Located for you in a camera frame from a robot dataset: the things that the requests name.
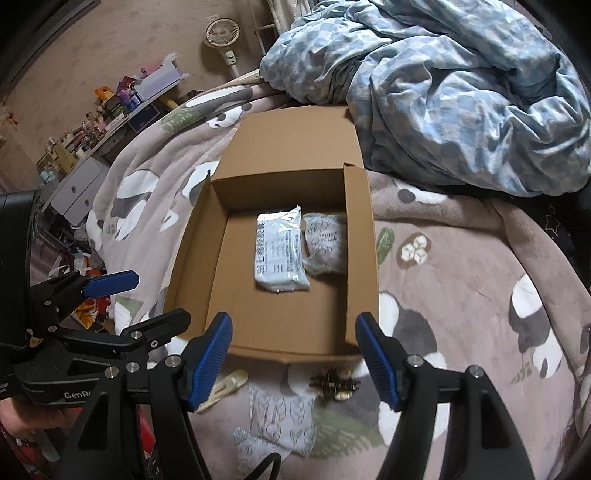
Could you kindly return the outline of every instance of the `blue checkered duvet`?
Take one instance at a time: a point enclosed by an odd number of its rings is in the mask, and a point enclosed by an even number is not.
[[[573,65],[498,0],[327,0],[260,73],[300,102],[347,102],[371,170],[518,196],[573,192],[591,173]]]

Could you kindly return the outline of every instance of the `dresser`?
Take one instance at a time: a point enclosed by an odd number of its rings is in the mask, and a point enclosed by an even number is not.
[[[71,225],[78,225],[90,212],[100,186],[105,181],[109,165],[87,158],[60,183],[59,189],[47,201]]]

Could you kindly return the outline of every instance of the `panda print blanket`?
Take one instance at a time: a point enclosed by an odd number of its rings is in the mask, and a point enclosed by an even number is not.
[[[120,153],[87,220],[107,270],[133,269],[140,277],[138,288],[112,299],[117,333],[161,313],[202,181],[241,118],[290,101],[260,79],[233,82],[180,106]],[[536,478],[549,477],[590,423],[589,293],[555,243],[519,208],[428,192],[373,172],[368,178],[381,327],[437,367],[483,366],[519,429]],[[177,352],[182,340],[165,348]],[[236,367],[231,363],[229,371]],[[250,390],[191,418],[213,477],[236,478],[277,451],[285,459],[284,480],[375,478],[398,414],[380,402],[363,362],[352,366],[362,386],[350,400],[318,400],[308,381],[325,367],[241,361]],[[254,395],[297,407],[307,422],[304,449],[261,437]],[[427,480],[439,476],[448,419],[449,408],[440,406]]]

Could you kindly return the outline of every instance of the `human hand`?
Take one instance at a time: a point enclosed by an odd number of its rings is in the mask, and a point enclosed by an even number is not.
[[[0,423],[15,438],[34,442],[37,429],[67,427],[61,410],[33,404],[20,395],[0,400]]]

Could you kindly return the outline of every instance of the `white desk fan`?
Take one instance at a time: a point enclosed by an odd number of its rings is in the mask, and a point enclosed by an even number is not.
[[[223,61],[230,67],[234,78],[238,78],[240,73],[236,68],[236,56],[231,46],[238,40],[239,35],[240,25],[231,18],[218,18],[205,29],[206,44],[219,50]]]

